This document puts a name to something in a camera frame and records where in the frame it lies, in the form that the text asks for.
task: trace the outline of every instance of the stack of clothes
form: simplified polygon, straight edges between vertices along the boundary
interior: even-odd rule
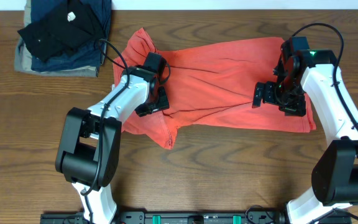
[[[111,0],[27,0],[14,68],[45,76],[97,77]],[[106,44],[101,45],[106,52]]]

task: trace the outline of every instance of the folded clothes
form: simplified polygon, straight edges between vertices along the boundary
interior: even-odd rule
[[[304,117],[285,116],[274,105],[252,109],[255,84],[275,81],[283,39],[278,37],[238,40],[185,50],[159,51],[145,30],[138,30],[122,52],[128,66],[143,64],[147,54],[161,54],[171,66],[165,84],[170,108],[144,117],[132,113],[122,130],[146,134],[172,149],[178,128],[206,124],[244,129],[308,133],[316,129],[311,103],[306,96]],[[115,61],[122,65],[120,58]],[[122,68],[114,65],[114,82]]]
[[[53,8],[67,2],[68,0],[49,0],[46,4],[44,0],[32,0],[31,19],[32,22],[40,21]],[[98,18],[104,31],[104,36],[108,37],[111,23],[111,0],[81,0],[83,4],[89,4],[93,13]],[[46,62],[37,57],[32,59],[32,69],[38,72],[71,70],[84,66],[99,67],[104,62],[104,56],[99,51],[96,44],[89,42],[77,49],[76,54],[70,56],[66,53],[49,58]]]
[[[31,23],[31,0],[27,0],[24,7],[24,26]],[[53,77],[97,77],[99,68],[84,66],[73,70],[64,70],[56,72],[36,72],[31,70],[32,55],[27,50],[23,39],[19,39],[15,49],[14,70],[32,75],[53,76]]]
[[[76,53],[85,42],[104,38],[102,27],[89,4],[79,0],[63,1],[43,19],[18,31],[29,52],[41,61],[64,51]]]

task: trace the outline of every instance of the wood grain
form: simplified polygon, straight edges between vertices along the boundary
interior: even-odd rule
[[[14,72],[22,20],[22,12],[0,12],[0,223],[38,223],[43,212],[81,208],[77,193],[54,168],[63,122],[71,107],[93,105],[113,83],[109,63],[98,78]],[[317,21],[336,26],[344,36],[342,75],[358,107],[358,11],[119,11],[109,40],[123,50],[144,27],[158,49],[176,50],[258,37],[286,39]],[[312,47],[338,49],[329,30],[303,34]],[[309,134],[194,125],[179,130],[172,151],[147,136],[124,133],[114,199],[155,211],[281,207],[310,186],[311,170],[326,149],[317,123]],[[358,215],[358,207],[351,211]]]

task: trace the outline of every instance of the cable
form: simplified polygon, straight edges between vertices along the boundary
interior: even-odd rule
[[[333,210],[335,212],[341,212],[341,213],[345,213],[348,217],[351,217],[351,218],[354,218],[355,220],[358,221],[358,216],[357,215],[353,215],[352,213],[346,211],[346,210],[343,210],[341,208],[333,208]]]
[[[71,222],[69,221],[69,219],[72,219],[72,218],[80,218],[82,217],[81,215],[69,215],[67,216],[65,219],[63,219],[63,224],[66,224],[66,220],[68,221],[69,224],[71,224]]]
[[[168,67],[168,76],[162,81],[159,80],[160,85],[164,85],[168,81],[169,77],[171,76],[171,66],[169,66],[168,62],[167,62],[167,67]]]
[[[125,85],[123,88],[121,88],[107,103],[104,104],[103,106],[103,110],[100,114],[100,120],[99,120],[99,155],[98,155],[98,166],[96,168],[96,173],[94,175],[94,179],[92,181],[92,184],[90,186],[90,188],[86,191],[86,192],[81,192],[82,196],[87,196],[89,195],[92,190],[95,188],[96,184],[98,183],[98,178],[99,178],[99,173],[100,173],[100,169],[101,169],[101,165],[102,165],[102,155],[103,155],[103,123],[104,123],[104,115],[106,114],[107,109],[110,107],[110,104],[112,103],[113,100],[115,100],[128,86],[129,86],[129,71],[128,71],[128,65],[124,59],[124,57],[120,54],[120,52],[117,50],[117,48],[115,48],[115,46],[113,46],[113,44],[111,44],[110,42],[108,42],[107,40],[104,39],[100,39],[98,46],[99,46],[99,50],[101,52],[103,52],[103,50],[100,47],[100,43],[104,42],[106,44],[108,44],[120,57],[120,59],[122,60],[122,62],[124,63],[124,69],[126,70],[127,73],[127,81],[125,82]]]
[[[262,208],[262,209],[264,209],[264,207],[263,206],[261,206],[261,205],[253,205],[253,206],[251,206],[251,207],[249,207],[248,209],[247,209],[247,211],[246,211],[246,219],[248,220],[248,222],[250,222],[251,224],[255,224],[253,221],[251,221],[249,218],[248,218],[248,211],[251,209],[251,208],[255,208],[255,207],[258,207],[258,208]],[[271,219],[272,221],[271,222],[268,222],[268,223],[266,223],[266,224],[272,224],[272,223],[274,223],[274,218],[273,217],[271,217],[270,215],[269,215],[269,213],[267,213],[267,211],[265,210],[264,211],[265,213],[266,213],[266,215],[269,217],[269,219]]]
[[[275,92],[275,93],[277,92],[277,87],[278,87],[277,85],[275,85],[275,87],[274,87],[274,92]],[[274,97],[275,97],[275,99],[277,100],[277,102],[280,103],[281,105],[291,106],[291,105],[295,104],[294,99],[292,99],[291,102],[283,103],[283,102],[279,99],[279,97],[277,97],[277,94],[274,94]]]
[[[312,221],[311,221],[311,224],[320,222],[321,220],[327,218],[328,216],[330,216],[330,215],[332,215],[332,214],[334,214],[334,213],[335,213],[335,211],[334,211],[334,210],[331,210],[331,211],[325,213],[323,216],[319,217],[318,219],[312,220]]]
[[[118,63],[115,62],[113,59],[111,59],[109,56],[107,56],[106,53],[104,53],[104,50],[101,48],[101,46],[100,46],[100,44],[99,44],[100,42],[104,42],[104,43],[108,44],[108,45],[109,45],[111,48],[113,48],[113,49],[115,49],[115,47],[114,47],[110,42],[108,42],[107,40],[100,39],[100,40],[98,41],[98,47],[99,47],[100,52],[103,54],[103,56],[106,57],[106,58],[107,58],[110,62],[112,62],[113,64],[117,65],[118,67],[123,68],[123,69],[126,69],[124,66],[118,64]]]
[[[338,66],[339,66],[339,62],[341,61],[341,58],[342,58],[342,53],[343,53],[343,48],[344,48],[344,41],[343,41],[343,37],[342,37],[342,34],[333,26],[329,25],[329,24],[325,24],[325,23],[322,23],[322,22],[316,22],[316,23],[312,23],[312,24],[308,24],[304,27],[302,27],[301,29],[297,30],[294,34],[292,34],[292,37],[296,36],[299,32],[301,32],[302,30],[308,28],[308,27],[311,27],[311,26],[324,26],[324,27],[328,27],[330,28],[331,30],[333,30],[339,37],[339,39],[341,40],[341,49],[339,51],[339,55],[338,55],[338,59],[336,60],[335,62],[335,65],[334,65],[334,72],[333,72],[333,86],[335,87],[335,90],[336,90],[336,93],[338,95],[338,98],[339,100],[341,101],[342,103],[342,106],[343,108],[345,109],[348,117],[350,118],[350,120],[352,121],[352,124],[353,124],[353,127],[357,130],[358,132],[358,122],[356,121],[356,119],[353,117],[353,114],[352,112],[350,111],[349,107],[347,107],[346,105],[346,102],[345,102],[345,99],[343,98],[342,96],[342,93],[341,91],[339,90],[339,87],[338,85],[340,84],[340,82],[338,82],[336,80],[336,71],[338,69]]]
[[[89,211],[89,223],[93,224],[93,212],[92,212],[92,209],[91,209],[90,201],[88,199],[88,196],[84,196],[84,198],[85,198],[86,208]]]

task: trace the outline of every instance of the table surface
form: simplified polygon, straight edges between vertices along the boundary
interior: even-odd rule
[[[343,34],[343,79],[358,107],[358,11],[118,11],[109,40],[123,50],[141,27],[160,50],[229,40],[283,37],[310,22],[327,22]],[[0,223],[38,223],[41,213],[81,209],[77,192],[55,171],[65,115],[87,108],[109,91],[112,66],[98,78],[56,78],[13,71],[23,12],[0,12]],[[339,40],[324,27],[303,33],[314,48],[337,53]],[[112,51],[108,54],[115,57]],[[193,125],[181,128],[175,148],[147,136],[123,133],[111,183],[122,206],[150,211],[244,211],[251,205],[282,207],[311,184],[326,149],[309,134]],[[350,209],[358,215],[358,206]]]

